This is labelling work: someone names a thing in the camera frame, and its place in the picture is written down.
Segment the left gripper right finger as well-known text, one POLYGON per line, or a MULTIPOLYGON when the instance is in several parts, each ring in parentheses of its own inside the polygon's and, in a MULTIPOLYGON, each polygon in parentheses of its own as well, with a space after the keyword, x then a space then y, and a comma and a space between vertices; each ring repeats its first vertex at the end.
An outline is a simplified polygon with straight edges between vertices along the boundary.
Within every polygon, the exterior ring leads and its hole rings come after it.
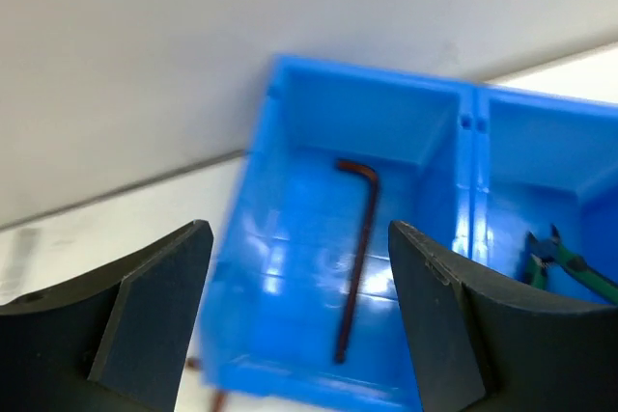
POLYGON ((617 310, 523 284, 394 221, 388 250, 426 411, 613 411, 617 310))

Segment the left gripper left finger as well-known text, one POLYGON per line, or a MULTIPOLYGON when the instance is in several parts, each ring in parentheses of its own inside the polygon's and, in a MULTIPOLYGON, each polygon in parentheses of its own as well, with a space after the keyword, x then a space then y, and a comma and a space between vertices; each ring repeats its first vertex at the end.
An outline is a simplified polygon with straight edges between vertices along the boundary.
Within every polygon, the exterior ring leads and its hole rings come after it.
POLYGON ((2 410, 174 410, 212 245, 192 221, 2 305, 2 410))

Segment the green-handled cutting pliers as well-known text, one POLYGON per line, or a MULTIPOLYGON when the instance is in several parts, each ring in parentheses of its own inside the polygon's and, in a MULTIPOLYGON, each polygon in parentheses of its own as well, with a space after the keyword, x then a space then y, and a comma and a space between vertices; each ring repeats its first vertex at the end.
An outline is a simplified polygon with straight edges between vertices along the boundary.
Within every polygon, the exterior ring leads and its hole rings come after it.
POLYGON ((567 275, 610 304, 617 304, 617 283, 591 267, 585 258, 570 251, 554 224, 550 237, 539 239, 532 232, 525 237, 525 268, 522 281, 542 290, 547 289, 548 270, 559 266, 567 275))

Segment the brown hex key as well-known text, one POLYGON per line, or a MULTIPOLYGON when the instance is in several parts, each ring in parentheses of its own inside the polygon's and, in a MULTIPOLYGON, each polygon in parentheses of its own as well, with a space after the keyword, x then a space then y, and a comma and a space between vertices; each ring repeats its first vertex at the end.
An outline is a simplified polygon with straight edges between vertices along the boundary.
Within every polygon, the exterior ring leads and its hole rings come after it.
MULTIPOLYGON (((186 358, 185 367, 190 371, 201 371, 202 362, 198 357, 189 356, 186 358)), ((222 412, 225 408, 227 392, 218 388, 213 390, 211 394, 210 412, 222 412)))
POLYGON ((374 216, 379 195, 379 176, 373 168, 345 158, 338 159, 336 167, 339 171, 352 173, 353 175, 365 179, 369 188, 368 198, 364 208, 361 228, 355 248, 348 295, 346 297, 344 311, 339 325, 333 356, 333 362, 336 365, 341 365, 345 362, 347 356, 354 312, 356 308, 356 298, 360 286, 366 251, 373 229, 374 216))

